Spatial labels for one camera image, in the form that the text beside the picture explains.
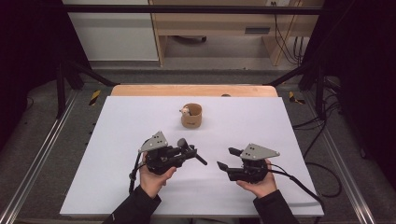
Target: person's left hand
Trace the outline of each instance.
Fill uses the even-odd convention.
[[[146,153],[143,155],[143,161],[146,160]],[[166,186],[166,180],[172,177],[177,170],[176,167],[171,167],[163,175],[156,175],[149,171],[149,168],[144,165],[139,169],[140,173],[140,187],[147,193],[150,198],[155,198],[160,189]]]

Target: white table surface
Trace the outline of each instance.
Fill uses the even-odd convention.
[[[203,108],[198,129],[186,129],[180,123],[179,109],[187,103]],[[128,174],[134,168],[137,150],[158,131],[173,147],[184,137],[198,148],[208,165],[196,159],[185,161],[160,191],[163,202],[154,216],[257,216],[252,202],[255,196],[231,182],[217,165],[221,161],[229,167],[241,167],[241,159],[229,154],[228,147],[245,149],[249,143],[280,152],[271,162],[315,192],[279,97],[109,96],[60,214],[111,214],[128,196]],[[287,177],[275,176],[295,216],[323,216],[315,199]]]

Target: person's right hand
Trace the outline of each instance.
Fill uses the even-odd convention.
[[[265,162],[268,164],[268,170],[271,170],[271,162],[267,159],[265,159]],[[250,184],[243,180],[237,180],[236,184],[242,187],[242,189],[252,192],[258,198],[267,196],[277,190],[274,174],[271,172],[268,172],[264,180],[256,184]]]

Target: black cable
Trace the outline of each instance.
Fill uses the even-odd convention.
[[[329,116],[327,116],[327,119],[330,117],[330,115],[332,114],[332,112],[333,112],[335,109],[339,108],[339,107],[340,107],[340,103],[338,103],[338,102],[332,103],[332,104],[329,106],[329,108],[327,108],[327,110],[326,110],[327,112],[330,111]]]
[[[317,163],[314,163],[314,162],[306,161],[305,164],[306,165],[314,165],[314,166],[320,167],[320,168],[328,171],[336,179],[337,185],[338,185],[337,192],[334,193],[334,194],[323,194],[323,193],[320,193],[321,196],[326,197],[326,198],[335,198],[335,197],[338,197],[341,194],[341,191],[342,191],[341,179],[340,179],[340,177],[338,177],[338,175],[335,172],[333,172],[332,170],[330,170],[329,168],[327,168],[327,167],[325,167],[323,165],[320,165],[320,164],[317,164]]]
[[[300,127],[303,127],[303,126],[305,126],[305,125],[307,125],[307,124],[316,122],[316,121],[318,121],[318,120],[319,120],[319,117],[315,117],[315,118],[313,118],[313,119],[311,119],[311,120],[309,120],[309,121],[307,121],[307,122],[304,122],[304,123],[301,123],[301,124],[295,124],[295,125],[293,125],[293,126],[291,126],[291,127],[292,127],[294,130],[296,130],[296,129],[300,128]]]
[[[303,155],[304,160],[305,160],[306,156],[308,155],[308,152],[312,149],[312,146],[315,144],[315,142],[320,137],[320,134],[324,131],[325,127],[326,127],[326,120],[323,121],[323,126],[321,127],[320,131],[318,132],[318,134],[315,136],[314,140],[312,140],[311,144],[309,145],[309,147],[305,151],[305,153]]]
[[[326,98],[324,98],[324,101],[326,102],[326,101],[328,101],[330,98],[332,98],[334,96],[337,96],[337,94],[328,95]]]
[[[282,167],[280,167],[278,165],[275,165],[275,164],[272,164],[272,163],[267,163],[267,165],[275,166],[275,167],[279,168],[280,170],[282,170],[285,174],[287,174],[287,172]]]
[[[295,59],[291,56],[291,54],[290,54],[290,52],[289,52],[289,49],[288,49],[288,46],[286,45],[286,42],[285,42],[285,40],[283,39],[283,36],[282,36],[282,34],[280,33],[279,28],[277,27],[277,18],[276,18],[276,14],[274,14],[274,17],[275,17],[275,41],[276,41],[276,43],[279,45],[280,49],[282,50],[282,52],[283,52],[283,54],[285,55],[285,57],[286,57],[286,59],[288,60],[288,62],[289,62],[289,63],[292,63],[292,64],[297,64],[297,63],[295,62]],[[280,45],[279,41],[277,40],[277,32],[279,32],[280,38],[281,38],[282,41],[283,41],[283,44],[284,44],[284,46],[285,46],[285,48],[286,48],[286,51],[288,52],[289,56],[294,60],[294,63],[290,61],[290,59],[289,59],[288,55],[286,54],[285,50],[283,50],[282,46]]]
[[[302,36],[301,40],[300,40],[300,50],[298,52],[299,64],[301,64],[303,62],[303,57],[304,57],[304,55],[303,55],[303,44],[304,44],[304,37]]]
[[[280,171],[276,171],[276,170],[268,170],[268,172],[271,172],[273,174],[278,174],[278,175],[284,175],[287,176],[290,180],[292,180],[295,184],[297,184],[298,187],[300,187],[303,191],[305,191],[307,194],[309,194],[309,196],[311,196],[312,198],[314,198],[315,200],[317,200],[320,203],[320,206],[322,207],[323,213],[325,213],[325,206],[324,206],[324,202],[319,198],[318,195],[316,195],[314,192],[312,192],[310,189],[308,189],[306,186],[304,186],[303,183],[300,182],[299,179],[297,179],[296,177],[294,177],[293,175],[289,175],[288,173],[284,172],[280,172]],[[315,219],[314,223],[319,223],[321,217],[317,217]]]
[[[140,169],[140,167],[142,167],[143,165],[145,165],[145,164],[143,163],[142,165],[139,166],[140,155],[141,155],[141,152],[139,152],[139,153],[137,154],[136,162],[134,163],[134,169],[133,169],[132,172],[129,174],[129,178],[131,179],[131,183],[129,184],[129,194],[132,194],[132,192],[134,192],[134,182],[136,181],[136,174],[137,174],[137,171]]]
[[[296,54],[297,40],[298,40],[298,36],[296,36],[296,37],[294,38],[293,55],[294,55],[294,58],[297,59],[297,63],[300,65],[300,62],[299,62],[299,60],[298,60],[298,55]]]
[[[321,122],[320,124],[317,124],[316,126],[310,127],[310,128],[295,128],[294,130],[299,130],[299,131],[311,131],[314,130],[320,126],[324,125],[324,122]]]

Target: brown paper cup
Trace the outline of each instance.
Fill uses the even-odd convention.
[[[202,123],[202,108],[198,104],[186,104],[188,106],[191,115],[181,116],[181,124],[190,129],[199,128]]]

